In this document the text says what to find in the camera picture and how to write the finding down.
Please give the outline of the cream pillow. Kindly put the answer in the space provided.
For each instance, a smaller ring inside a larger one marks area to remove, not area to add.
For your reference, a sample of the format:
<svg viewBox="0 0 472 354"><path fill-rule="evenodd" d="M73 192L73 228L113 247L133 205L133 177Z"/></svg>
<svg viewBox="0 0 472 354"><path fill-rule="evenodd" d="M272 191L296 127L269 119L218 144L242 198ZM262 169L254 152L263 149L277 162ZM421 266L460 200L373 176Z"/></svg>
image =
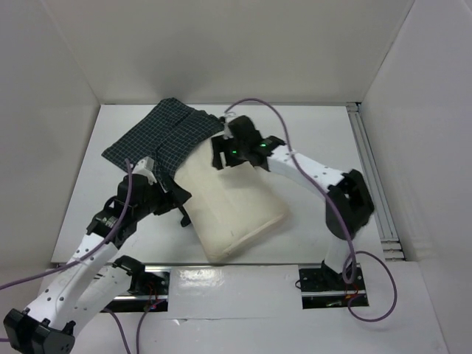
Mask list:
<svg viewBox="0 0 472 354"><path fill-rule="evenodd" d="M290 215L288 204L248 162L215 169L211 139L192 151L174 181L192 195L184 209L211 263L250 248Z"/></svg>

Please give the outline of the dark checked pillowcase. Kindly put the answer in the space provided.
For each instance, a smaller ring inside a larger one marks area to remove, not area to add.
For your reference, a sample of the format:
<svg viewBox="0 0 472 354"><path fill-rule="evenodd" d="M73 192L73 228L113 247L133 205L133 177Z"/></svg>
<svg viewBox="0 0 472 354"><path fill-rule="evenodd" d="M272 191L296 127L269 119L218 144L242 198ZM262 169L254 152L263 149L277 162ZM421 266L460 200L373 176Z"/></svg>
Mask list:
<svg viewBox="0 0 472 354"><path fill-rule="evenodd" d="M122 170L126 169L126 160L137 164L150 157L154 160L154 176L169 190L177 170L192 151L222 130L223 125L216 116L191 108L176 98L167 98L106 148L102 157Z"/></svg>

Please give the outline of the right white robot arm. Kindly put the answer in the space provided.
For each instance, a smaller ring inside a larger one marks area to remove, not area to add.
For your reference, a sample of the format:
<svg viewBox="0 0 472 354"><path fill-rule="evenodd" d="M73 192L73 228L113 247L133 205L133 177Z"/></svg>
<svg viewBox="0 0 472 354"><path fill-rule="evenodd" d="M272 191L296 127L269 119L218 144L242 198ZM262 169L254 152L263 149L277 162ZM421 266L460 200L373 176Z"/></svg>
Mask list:
<svg viewBox="0 0 472 354"><path fill-rule="evenodd" d="M330 289L340 288L355 276L353 241L375 211L363 175L333 169L301 153L285 138L264 137L248 116L230 120L220 117L223 133L211 138L212 166L217 170L249 163L269 173L284 176L315 193L325 202L325 223L333 238L323 260L322 281Z"/></svg>

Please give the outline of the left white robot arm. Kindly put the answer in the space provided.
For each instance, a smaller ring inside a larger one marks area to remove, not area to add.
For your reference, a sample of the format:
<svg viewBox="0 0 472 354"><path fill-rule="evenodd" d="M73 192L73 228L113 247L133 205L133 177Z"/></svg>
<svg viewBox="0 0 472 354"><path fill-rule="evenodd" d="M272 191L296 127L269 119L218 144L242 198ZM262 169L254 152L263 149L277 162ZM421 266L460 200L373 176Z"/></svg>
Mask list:
<svg viewBox="0 0 472 354"><path fill-rule="evenodd" d="M140 261L117 252L138 222L182 209L190 197L174 181L164 190L153 178L125 176L53 281L25 309L4 317L6 342L20 353L70 353L79 332L116 296L166 294L167 275L148 272Z"/></svg>

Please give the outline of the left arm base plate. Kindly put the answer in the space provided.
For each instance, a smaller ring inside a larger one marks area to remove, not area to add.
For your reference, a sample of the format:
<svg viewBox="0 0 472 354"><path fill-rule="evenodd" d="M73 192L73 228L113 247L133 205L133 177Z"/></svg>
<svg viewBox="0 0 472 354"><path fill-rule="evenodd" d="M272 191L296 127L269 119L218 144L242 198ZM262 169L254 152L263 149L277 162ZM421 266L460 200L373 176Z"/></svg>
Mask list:
<svg viewBox="0 0 472 354"><path fill-rule="evenodd" d="M170 268L145 266L145 280L137 290L116 296L106 309L115 313L163 313L168 311Z"/></svg>

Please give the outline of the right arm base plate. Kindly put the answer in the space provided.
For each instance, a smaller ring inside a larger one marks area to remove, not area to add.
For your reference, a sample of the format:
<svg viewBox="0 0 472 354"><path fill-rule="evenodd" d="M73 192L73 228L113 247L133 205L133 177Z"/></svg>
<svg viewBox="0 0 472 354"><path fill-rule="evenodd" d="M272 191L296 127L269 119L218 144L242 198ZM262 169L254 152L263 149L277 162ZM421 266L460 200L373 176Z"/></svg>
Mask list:
<svg viewBox="0 0 472 354"><path fill-rule="evenodd" d="M301 292L302 308L346 308L352 299L353 307L368 307L369 300L361 267L356 269L353 284L346 284L341 275L329 275L321 265L302 266L295 287Z"/></svg>

